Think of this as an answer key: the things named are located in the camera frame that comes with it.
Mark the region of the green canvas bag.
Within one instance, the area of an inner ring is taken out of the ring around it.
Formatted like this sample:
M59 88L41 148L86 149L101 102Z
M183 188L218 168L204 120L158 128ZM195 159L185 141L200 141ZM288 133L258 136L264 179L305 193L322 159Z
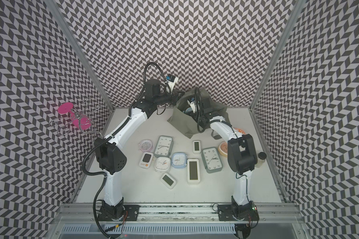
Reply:
M187 100L193 97L197 102L197 112L187 115L184 113L184 111L190 107ZM177 104L173 108L173 113L168 119L168 123L188 138L192 138L193 135L202 133L210 128L212 118L214 117L221 116L225 122L230 122L227 113L227 105L216 102L213 99L215 111L205 116L199 116L199 102L201 97L211 96L205 89L198 87L183 94L181 93Z

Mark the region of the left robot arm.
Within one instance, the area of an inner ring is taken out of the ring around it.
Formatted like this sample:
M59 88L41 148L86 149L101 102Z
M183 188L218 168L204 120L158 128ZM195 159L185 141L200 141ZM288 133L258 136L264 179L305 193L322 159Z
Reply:
M158 64L149 62L143 71L143 88L128 109L128 115L105 137L99 137L94 147L84 157L81 165L82 172L87 176L102 175L104 177L101 187L105 196L101 209L114 220L124 216L124 198L121 192L121 171L127 163L127 157L122 149L130 136L144 123L158 106L174 104L178 93L173 92L169 85L174 80L166 78L160 80L147 80L147 69Z

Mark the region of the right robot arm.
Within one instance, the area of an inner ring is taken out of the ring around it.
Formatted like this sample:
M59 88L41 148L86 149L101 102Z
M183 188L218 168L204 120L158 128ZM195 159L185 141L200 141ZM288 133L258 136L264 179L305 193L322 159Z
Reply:
M258 161L253 137L239 133L218 111L207 108L198 87L194 89L194 99L197 131L203 133L209 127L227 143L227 162L235 173L232 216L238 221L258 221L256 206L249 196L251 175Z

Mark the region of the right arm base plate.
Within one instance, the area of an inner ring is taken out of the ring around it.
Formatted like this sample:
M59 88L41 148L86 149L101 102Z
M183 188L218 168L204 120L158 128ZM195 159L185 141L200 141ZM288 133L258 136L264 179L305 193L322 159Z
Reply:
M254 206L217 205L215 207L219 221L259 221L258 211Z

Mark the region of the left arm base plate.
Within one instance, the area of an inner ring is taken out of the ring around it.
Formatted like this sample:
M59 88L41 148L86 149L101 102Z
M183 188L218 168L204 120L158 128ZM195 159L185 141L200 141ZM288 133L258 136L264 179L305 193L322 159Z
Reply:
M99 221L137 221L140 205L110 206L104 204L98 213Z

